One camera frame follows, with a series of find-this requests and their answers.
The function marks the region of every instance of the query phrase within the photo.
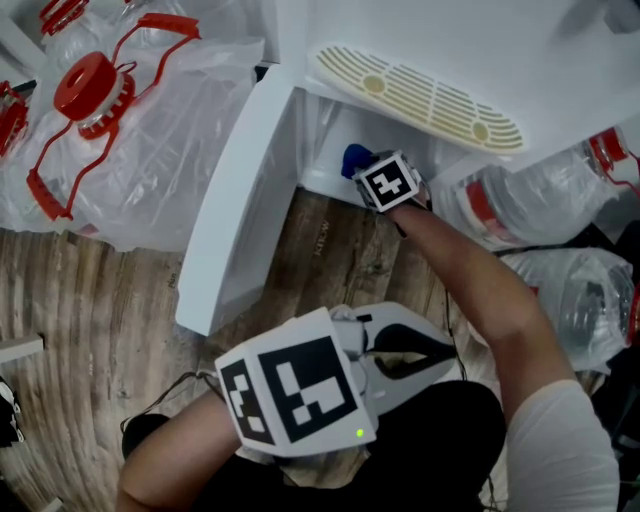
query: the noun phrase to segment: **forearm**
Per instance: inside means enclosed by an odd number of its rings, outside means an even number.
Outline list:
[[[127,460],[120,475],[118,510],[188,510],[239,447],[224,401],[211,392],[203,395]]]
[[[573,378],[547,315],[509,267],[432,213],[401,206],[390,217],[417,245],[487,341],[496,359],[508,418],[540,387]]]

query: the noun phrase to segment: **wooden floor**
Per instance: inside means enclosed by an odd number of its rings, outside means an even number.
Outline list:
[[[46,341],[44,353],[0,367],[27,438],[0,450],[0,472],[32,510],[56,496],[65,510],[113,510],[120,422],[185,371],[291,316],[393,300],[443,324],[441,284],[393,225],[307,192],[292,204],[261,301],[209,339],[174,324],[181,260],[0,231],[0,339],[39,332]],[[163,412],[199,392],[186,386]]]

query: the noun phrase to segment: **red bottle handle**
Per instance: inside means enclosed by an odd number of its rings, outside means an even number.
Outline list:
[[[51,0],[40,11],[40,20],[42,21],[40,30],[42,35],[53,35],[60,32],[69,23],[82,15],[88,3],[89,0]]]
[[[167,63],[167,59],[171,56],[172,53],[174,53],[176,50],[178,50],[188,42],[193,41],[194,39],[200,39],[200,31],[198,30],[197,19],[186,18],[184,16],[176,16],[175,14],[161,14],[150,12],[140,18],[136,26],[133,27],[129,32],[127,32],[122,39],[120,39],[120,41],[116,45],[115,51],[113,52],[113,57],[111,58],[111,63],[113,65],[115,65],[116,60],[118,59],[118,53],[120,52],[120,48],[122,47],[124,42],[129,39],[129,37],[131,37],[134,32],[141,28],[155,28],[159,30],[166,30],[167,32],[182,34],[185,36],[185,38],[169,48],[169,50],[167,50],[167,52],[162,56],[162,59],[160,59],[160,63],[158,64],[158,71],[156,72],[156,76],[153,82],[137,96],[136,100],[139,100],[146,96],[146,94],[153,87],[160,83],[162,73],[164,73],[164,67]]]
[[[0,111],[0,157],[5,155],[18,132],[27,125],[29,110],[20,95],[11,89],[9,82],[0,82],[0,99],[4,96],[14,101],[4,113]]]
[[[142,18],[138,20],[136,26],[131,29],[129,32],[125,34],[125,36],[118,42],[116,45],[116,49],[113,53],[113,57],[111,58],[111,63],[115,66],[116,60],[118,58],[118,53],[120,52],[120,48],[123,43],[131,37],[131,35],[141,28],[155,28],[160,30],[166,30],[169,32],[175,32],[177,34],[182,34],[185,36],[183,40],[175,44],[173,47],[169,48],[167,52],[160,59],[160,63],[158,64],[158,71],[156,72],[156,76],[154,81],[149,85],[141,94],[139,94],[135,101],[143,98],[153,87],[158,85],[160,79],[162,78],[162,73],[164,72],[165,64],[167,63],[167,59],[174,53],[176,50],[187,44],[189,41],[194,39],[200,39],[200,32],[198,30],[198,20],[193,18],[185,18],[184,16],[175,16],[173,14],[160,14],[160,13],[148,13],[145,14]],[[71,189],[71,194],[69,194],[69,200],[67,201],[67,206],[63,207],[60,202],[54,197],[51,191],[47,188],[46,184],[42,180],[42,178],[38,175],[38,169],[40,168],[40,164],[44,159],[47,150],[56,140],[66,134],[71,127],[73,126],[73,122],[70,121],[69,124],[58,134],[56,134],[47,144],[45,145],[42,153],[40,154],[40,158],[36,163],[35,167],[31,169],[29,175],[27,177],[27,185],[31,190],[33,196],[36,201],[43,209],[43,211],[47,214],[47,216],[51,220],[56,220],[58,217],[63,217],[67,219],[73,220],[73,215],[71,214],[71,210],[73,208],[73,202],[76,197],[76,193],[78,191],[78,187],[80,185],[80,181],[82,178],[89,172],[95,169],[98,165],[104,162],[111,151],[111,147],[118,135],[120,130],[117,123],[113,125],[113,127],[109,130],[109,140],[107,141],[107,145],[100,156],[96,161],[82,169],[73,183],[73,188]]]

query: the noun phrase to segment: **plastic water bottle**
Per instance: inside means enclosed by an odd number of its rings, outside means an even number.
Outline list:
[[[487,167],[432,194],[434,212],[489,250],[562,244],[610,199],[590,142],[517,173]]]
[[[602,249],[503,256],[538,296],[576,371],[604,364],[635,336],[632,266]]]

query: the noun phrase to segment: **white sleeve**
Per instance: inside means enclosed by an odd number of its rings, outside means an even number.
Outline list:
[[[509,512],[615,512],[620,486],[611,440],[575,381],[520,406],[507,433]]]

